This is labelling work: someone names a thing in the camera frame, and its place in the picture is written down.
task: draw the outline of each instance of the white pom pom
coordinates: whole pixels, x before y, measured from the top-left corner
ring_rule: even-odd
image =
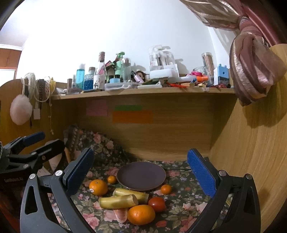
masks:
[[[16,125],[23,125],[30,119],[32,111],[33,106],[29,98],[24,95],[18,95],[11,103],[10,116]]]

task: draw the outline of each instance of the pink curtain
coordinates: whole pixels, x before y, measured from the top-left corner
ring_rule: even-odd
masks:
[[[240,30],[230,50],[234,90],[242,106],[267,96],[287,67],[267,46],[286,43],[257,0],[180,0],[206,26]]]

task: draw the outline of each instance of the window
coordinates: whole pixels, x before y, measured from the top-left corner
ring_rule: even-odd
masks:
[[[15,75],[14,69],[0,69],[0,86],[14,79],[14,75]]]

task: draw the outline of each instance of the ceiling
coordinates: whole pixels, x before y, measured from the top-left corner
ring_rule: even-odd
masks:
[[[0,31],[0,44],[22,47],[31,31],[40,0],[25,0],[8,18]]]

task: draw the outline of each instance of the floral tablecloth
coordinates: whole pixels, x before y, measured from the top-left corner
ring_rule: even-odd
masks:
[[[114,211],[102,209],[99,205],[98,197],[89,192],[89,183],[94,179],[106,181],[108,176],[116,175],[120,167],[130,162],[129,158],[124,154],[123,150],[114,145],[113,141],[101,134],[94,134],[90,131],[85,132],[76,127],[69,134],[70,136],[73,135],[73,137],[70,137],[68,142],[73,142],[73,138],[77,138],[74,144],[68,143],[68,147],[69,145],[74,145],[69,147],[70,150],[82,151],[85,147],[91,148],[92,145],[96,153],[95,165],[88,172],[78,193],[72,196],[72,200],[85,220],[97,233],[184,233],[195,222],[210,200],[210,196],[203,193],[187,162],[150,161],[166,170],[164,183],[171,185],[173,188],[170,195],[162,194],[160,187],[149,192],[150,197],[160,196],[164,198],[167,207],[166,211],[158,213],[155,220],[147,225],[136,226],[129,221],[118,223]],[[123,186],[119,183],[115,185],[108,184],[108,193],[105,196],[111,196],[117,187]],[[60,225],[68,228],[53,195],[50,195],[50,201]],[[221,225],[230,201],[231,197],[226,201],[225,207],[214,227]]]

